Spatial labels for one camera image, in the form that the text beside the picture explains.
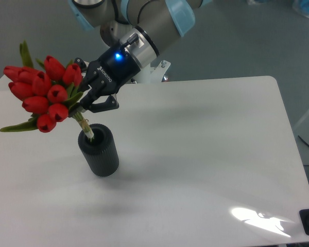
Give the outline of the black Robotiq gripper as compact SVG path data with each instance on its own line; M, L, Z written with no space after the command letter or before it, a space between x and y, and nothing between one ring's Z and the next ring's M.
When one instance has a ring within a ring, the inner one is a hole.
M133 57L122 51L119 44L115 44L90 63L81 58L75 58L74 63L80 67L81 74L85 75L81 82L81 91L88 90L81 99L80 106L92 113L118 109L119 103L115 94L140 71ZM93 103L101 96L108 98L102 103Z

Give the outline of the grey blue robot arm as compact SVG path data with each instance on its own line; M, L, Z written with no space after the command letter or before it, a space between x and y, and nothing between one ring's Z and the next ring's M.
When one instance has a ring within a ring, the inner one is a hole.
M195 25L193 10L209 1L69 1L80 25L86 30L110 21L132 26L98 59L85 64L75 61L85 72L78 90L86 92L71 108L92 113L119 107L119 89L164 50Z

